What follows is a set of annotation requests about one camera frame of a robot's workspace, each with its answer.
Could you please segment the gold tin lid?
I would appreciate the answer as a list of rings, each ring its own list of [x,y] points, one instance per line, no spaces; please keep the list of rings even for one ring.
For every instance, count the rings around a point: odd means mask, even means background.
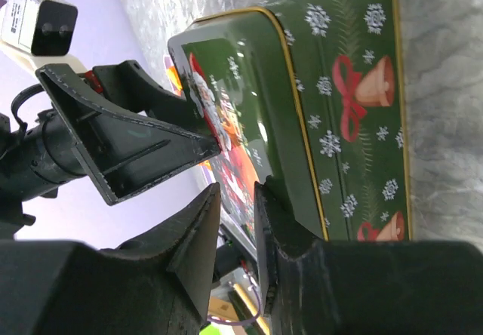
[[[211,160],[225,212],[254,237],[254,185],[327,239],[315,165],[282,25],[250,7],[193,22],[168,40],[186,96],[199,102],[222,152]]]

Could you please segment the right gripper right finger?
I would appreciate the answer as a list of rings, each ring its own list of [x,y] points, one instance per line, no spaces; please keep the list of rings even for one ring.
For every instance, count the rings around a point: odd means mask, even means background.
[[[324,241],[254,186],[260,310],[275,334],[480,334],[482,254],[461,241]]]

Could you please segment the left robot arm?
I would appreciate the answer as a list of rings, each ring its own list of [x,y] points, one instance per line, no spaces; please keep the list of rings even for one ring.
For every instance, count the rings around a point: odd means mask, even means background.
[[[88,177],[114,205],[220,153],[194,104],[134,60],[83,73],[50,63],[35,76],[1,119],[3,238],[35,223],[25,201],[56,198],[73,180]]]

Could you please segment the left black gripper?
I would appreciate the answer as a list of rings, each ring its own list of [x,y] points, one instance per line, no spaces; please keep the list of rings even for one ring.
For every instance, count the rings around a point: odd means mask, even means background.
[[[220,154],[194,104],[164,89],[136,60],[92,73],[95,86],[65,63],[47,64],[35,72],[41,85],[13,99],[13,198],[56,198],[60,186],[86,173],[114,205]],[[44,89],[55,109],[40,112],[29,129],[19,109]]]

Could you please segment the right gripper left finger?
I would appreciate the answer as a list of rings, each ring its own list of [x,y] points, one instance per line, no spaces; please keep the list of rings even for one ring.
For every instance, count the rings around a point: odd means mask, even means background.
[[[208,314],[220,186],[116,249],[1,242],[3,334],[197,334]]]

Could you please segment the green cookie tin box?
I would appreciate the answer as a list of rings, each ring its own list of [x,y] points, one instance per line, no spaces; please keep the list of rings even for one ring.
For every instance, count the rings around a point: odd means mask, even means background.
[[[266,0],[291,55],[327,238],[404,241],[398,0]]]

